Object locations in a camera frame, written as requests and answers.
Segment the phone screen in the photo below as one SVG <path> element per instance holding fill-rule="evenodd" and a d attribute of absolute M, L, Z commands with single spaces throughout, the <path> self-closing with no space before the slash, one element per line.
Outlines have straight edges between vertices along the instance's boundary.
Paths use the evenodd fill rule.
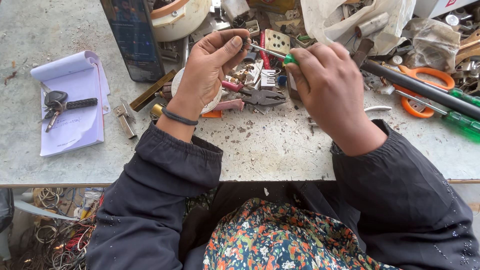
<path fill-rule="evenodd" d="M 101 0 L 108 23 L 133 81 L 165 75 L 143 0 Z"/>

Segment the green screwdriver handle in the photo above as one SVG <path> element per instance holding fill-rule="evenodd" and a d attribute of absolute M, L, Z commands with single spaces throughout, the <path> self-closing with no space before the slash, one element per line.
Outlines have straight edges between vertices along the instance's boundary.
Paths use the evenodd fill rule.
<path fill-rule="evenodd" d="M 443 116 L 446 122 L 452 123 L 458 126 L 460 129 L 466 131 L 471 136 L 480 139 L 480 122 L 473 120 L 470 117 L 462 115 L 459 112 L 449 110 L 446 115 Z"/>
<path fill-rule="evenodd" d="M 470 104 L 473 104 L 477 107 L 480 107 L 480 97 L 474 97 L 474 96 L 471 96 L 471 95 L 467 95 L 462 90 L 460 90 L 458 88 L 450 89 L 448 91 L 448 94 L 453 96 L 453 97 L 462 99 L 462 100 L 464 100 L 464 101 L 466 101 Z"/>
<path fill-rule="evenodd" d="M 294 64 L 297 64 L 297 65 L 299 64 L 297 62 L 297 60 L 295 60 L 295 58 L 293 57 L 293 55 L 291 53 L 289 53 L 285 56 L 285 59 L 283 60 L 283 63 L 285 65 L 288 64 L 288 63 L 294 63 Z"/>

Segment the floral scarf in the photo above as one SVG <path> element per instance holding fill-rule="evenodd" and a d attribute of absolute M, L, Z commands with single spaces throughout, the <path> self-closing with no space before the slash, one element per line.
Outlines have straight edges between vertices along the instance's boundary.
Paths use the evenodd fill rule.
<path fill-rule="evenodd" d="M 373 260 L 343 223 L 290 204 L 246 201 L 217 225 L 204 270 L 397 270 Z"/>

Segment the workbench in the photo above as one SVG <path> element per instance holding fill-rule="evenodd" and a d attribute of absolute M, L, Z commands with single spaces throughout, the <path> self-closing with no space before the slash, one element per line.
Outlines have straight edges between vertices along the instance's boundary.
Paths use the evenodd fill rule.
<path fill-rule="evenodd" d="M 0 5 L 0 186 L 108 186 L 135 151 L 150 123 L 157 98 L 134 113 L 139 137 L 129 140 L 111 112 L 104 115 L 105 141 L 44 158 L 40 153 L 39 82 L 30 75 L 39 65 L 90 49 L 102 60 L 112 108 L 131 102 L 150 84 L 133 82 L 98 0 L 3 0 Z M 173 66 L 166 65 L 168 72 Z M 400 96 L 365 91 L 365 107 L 386 105 L 391 111 L 369 112 L 382 118 L 419 149 L 447 179 L 480 179 L 480 145 L 448 129 L 438 116 L 415 118 L 400 105 Z M 308 126 L 308 113 L 288 98 L 267 115 L 247 106 L 225 111 L 221 119 L 200 118 L 195 135 L 224 150 L 221 181 L 334 180 L 331 138 Z"/>

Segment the notepad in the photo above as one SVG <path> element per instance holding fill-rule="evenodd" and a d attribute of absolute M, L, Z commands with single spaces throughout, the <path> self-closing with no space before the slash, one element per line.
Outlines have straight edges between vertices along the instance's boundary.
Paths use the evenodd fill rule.
<path fill-rule="evenodd" d="M 92 51 L 86 50 L 60 60 L 39 66 L 30 74 L 52 91 L 68 94 L 66 101 L 97 98 L 96 106 L 66 110 L 58 116 L 50 132 L 42 122 L 40 156 L 50 157 L 103 142 L 103 114 L 111 111 L 107 95 L 110 93 L 102 62 Z M 44 91 L 40 88 L 39 110 L 45 116 Z"/>

